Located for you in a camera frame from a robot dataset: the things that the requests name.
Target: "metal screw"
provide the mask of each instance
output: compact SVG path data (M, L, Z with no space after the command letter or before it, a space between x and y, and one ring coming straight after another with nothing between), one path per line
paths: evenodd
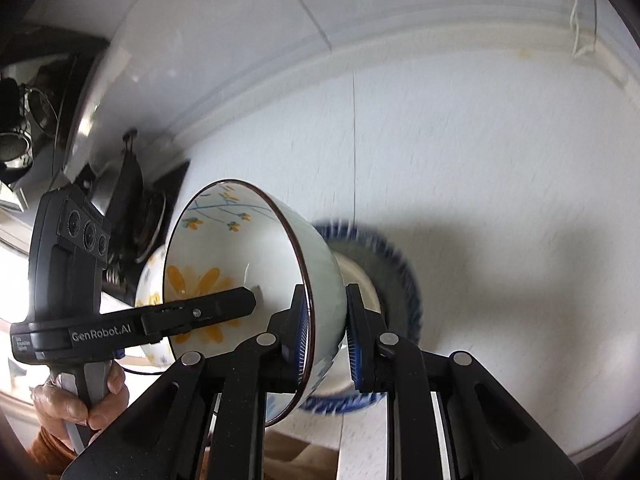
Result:
M276 342L276 336L270 334L269 332L263 332L257 338L255 338L255 340L260 346L271 346Z
M182 354L180 361L185 366L193 366L200 362L200 354L194 351L185 352Z
M394 334L393 332L385 332L383 334L380 334L380 342L383 345L387 345L387 346L393 346L395 345L398 341L400 341L398 339L398 336L396 334Z
M473 359L466 352L456 352L453 354L453 361L460 366L469 366L473 362Z

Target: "human hand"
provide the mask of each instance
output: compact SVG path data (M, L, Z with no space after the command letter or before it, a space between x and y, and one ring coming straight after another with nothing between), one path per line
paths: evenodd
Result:
M75 424L89 424L92 430L104 430L126 409L129 403L129 389L124 379L124 371L114 361L107 378L109 393L90 410L74 394L47 380L46 383L36 386L31 394L40 424L73 450L73 444L66 432L65 420Z

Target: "camera lens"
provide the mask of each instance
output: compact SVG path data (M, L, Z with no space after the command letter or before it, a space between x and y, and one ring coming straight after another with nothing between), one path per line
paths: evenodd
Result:
M69 215L69 222L66 224L69 228L69 234L76 236L80 229L80 213L78 211L72 211Z
M91 222L84 226L84 246L91 250L95 244L95 227Z
M107 237L102 235L98 240L98 252L100 254L104 254L104 251L107 250Z

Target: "blue and white plate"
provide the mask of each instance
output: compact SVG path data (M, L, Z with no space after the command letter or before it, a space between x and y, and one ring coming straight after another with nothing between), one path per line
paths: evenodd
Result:
M316 224L334 252L345 283L358 283L364 305L382 311L389 330L412 342L420 340L422 309L417 280L401 252L378 232L347 222ZM325 415L354 412L384 394L361 394L353 386L346 340L315 393L300 406Z

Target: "blue patterned rim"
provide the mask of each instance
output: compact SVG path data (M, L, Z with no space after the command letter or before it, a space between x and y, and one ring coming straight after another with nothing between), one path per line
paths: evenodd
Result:
M402 253L389 243L385 236L370 228L360 227L348 222L324 222L315 224L314 227L327 242L331 240L352 240L366 248L375 257L384 260L386 265L391 265L404 290L403 306L406 310L407 319L406 338L413 343L418 343L422 327L420 291L410 264L404 259ZM375 280L371 281L378 291L383 311L389 309L390 306L384 301L384 290L378 286ZM300 408L307 412L322 415L339 415L366 408L375 404L384 396L385 394L360 394L354 390L331 397L311 395L300 405Z

